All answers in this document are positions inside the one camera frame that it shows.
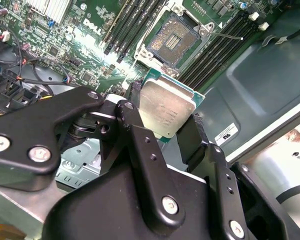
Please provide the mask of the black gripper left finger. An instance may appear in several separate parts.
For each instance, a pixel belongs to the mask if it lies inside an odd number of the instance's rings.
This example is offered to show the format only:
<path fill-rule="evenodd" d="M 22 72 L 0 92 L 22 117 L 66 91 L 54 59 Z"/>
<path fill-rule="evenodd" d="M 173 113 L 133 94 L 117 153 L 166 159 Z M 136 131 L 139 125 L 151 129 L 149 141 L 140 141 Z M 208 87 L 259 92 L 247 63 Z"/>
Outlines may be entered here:
<path fill-rule="evenodd" d="M 60 166 L 60 148 L 69 127 L 90 111 L 108 127 L 106 133 L 97 134 L 108 150 L 101 175 L 107 173 L 117 157 L 114 149 L 120 137 L 116 108 L 138 109 L 120 100 L 111 107 L 111 115 L 104 116 L 99 113 L 103 104 L 100 94 L 78 87 L 0 116 L 0 186 L 29 192 L 46 188 Z"/>

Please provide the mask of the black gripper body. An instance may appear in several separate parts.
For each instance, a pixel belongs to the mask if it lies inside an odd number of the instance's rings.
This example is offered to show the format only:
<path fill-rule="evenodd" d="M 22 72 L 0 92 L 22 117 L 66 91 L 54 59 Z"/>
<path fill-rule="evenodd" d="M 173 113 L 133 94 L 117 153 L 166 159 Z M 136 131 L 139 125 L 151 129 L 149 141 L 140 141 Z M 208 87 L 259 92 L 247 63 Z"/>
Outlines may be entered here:
<path fill-rule="evenodd" d="M 120 135 L 109 171 L 48 214 L 44 240 L 208 240 L 208 186 L 168 168 L 135 108 L 117 107 Z"/>

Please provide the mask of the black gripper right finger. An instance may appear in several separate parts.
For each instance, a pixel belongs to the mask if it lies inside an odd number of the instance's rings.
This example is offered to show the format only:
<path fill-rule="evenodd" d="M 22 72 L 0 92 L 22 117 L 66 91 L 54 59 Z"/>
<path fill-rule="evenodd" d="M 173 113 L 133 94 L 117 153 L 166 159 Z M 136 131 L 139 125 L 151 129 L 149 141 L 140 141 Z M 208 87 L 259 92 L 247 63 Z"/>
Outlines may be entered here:
<path fill-rule="evenodd" d="M 228 165 L 223 151 L 209 143 L 199 115 L 191 115 L 176 138 L 187 172 L 198 170 L 205 180 L 194 208 L 211 240 L 288 239 L 287 213 L 252 170 Z"/>

